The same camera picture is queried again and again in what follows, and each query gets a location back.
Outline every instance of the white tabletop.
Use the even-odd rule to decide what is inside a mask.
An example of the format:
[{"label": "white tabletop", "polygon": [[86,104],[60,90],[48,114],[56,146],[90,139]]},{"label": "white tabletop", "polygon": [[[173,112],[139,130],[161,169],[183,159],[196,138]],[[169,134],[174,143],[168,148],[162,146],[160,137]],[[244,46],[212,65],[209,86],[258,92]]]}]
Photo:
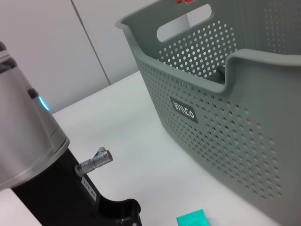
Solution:
[{"label": "white tabletop", "polygon": [[[101,146],[110,150],[113,162],[89,177],[108,199],[136,199],[143,226],[177,226],[177,217],[199,209],[210,226],[279,226],[212,177],[168,135],[139,72],[54,116],[78,161],[93,157]],[[0,192],[1,221],[15,216],[1,211],[4,193],[11,199],[10,213],[22,211],[27,222],[39,225],[11,190]]]}]

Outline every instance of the laundry basket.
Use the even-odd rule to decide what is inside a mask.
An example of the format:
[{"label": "laundry basket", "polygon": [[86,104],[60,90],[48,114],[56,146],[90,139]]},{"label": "laundry basket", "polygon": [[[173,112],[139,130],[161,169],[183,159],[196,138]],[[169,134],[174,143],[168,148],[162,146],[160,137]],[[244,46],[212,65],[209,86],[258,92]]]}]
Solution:
[{"label": "laundry basket", "polygon": [[[206,21],[158,40],[205,4]],[[161,0],[117,27],[168,133],[257,208],[300,226],[301,2]]]}]

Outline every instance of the metal cylinder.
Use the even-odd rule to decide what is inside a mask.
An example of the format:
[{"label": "metal cylinder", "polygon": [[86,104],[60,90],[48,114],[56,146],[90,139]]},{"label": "metal cylinder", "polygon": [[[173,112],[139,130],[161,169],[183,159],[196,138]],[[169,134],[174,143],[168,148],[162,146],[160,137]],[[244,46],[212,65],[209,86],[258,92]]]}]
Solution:
[{"label": "metal cylinder", "polygon": [[89,160],[86,160],[75,167],[75,172],[79,177],[95,170],[98,167],[101,167],[109,162],[113,161],[113,157],[110,151],[101,147],[96,155]]}]

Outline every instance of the teal sticky note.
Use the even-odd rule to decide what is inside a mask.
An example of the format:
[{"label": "teal sticky note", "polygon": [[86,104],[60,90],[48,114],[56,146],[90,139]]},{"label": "teal sticky note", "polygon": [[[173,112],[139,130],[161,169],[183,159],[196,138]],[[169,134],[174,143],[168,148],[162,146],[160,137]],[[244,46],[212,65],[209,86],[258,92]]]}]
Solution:
[{"label": "teal sticky note", "polygon": [[203,210],[178,217],[177,222],[178,226],[209,226]]}]

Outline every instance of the basket logo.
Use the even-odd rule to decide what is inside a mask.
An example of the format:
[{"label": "basket logo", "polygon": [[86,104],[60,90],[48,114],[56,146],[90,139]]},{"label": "basket logo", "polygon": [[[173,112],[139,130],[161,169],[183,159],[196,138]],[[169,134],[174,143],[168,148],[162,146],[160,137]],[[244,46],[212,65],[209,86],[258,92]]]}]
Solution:
[{"label": "basket logo", "polygon": [[179,100],[176,100],[173,97],[170,97],[170,100],[171,100],[171,103],[176,112],[178,112],[181,115],[185,116],[186,118],[198,123],[196,113],[191,106],[189,106]]}]

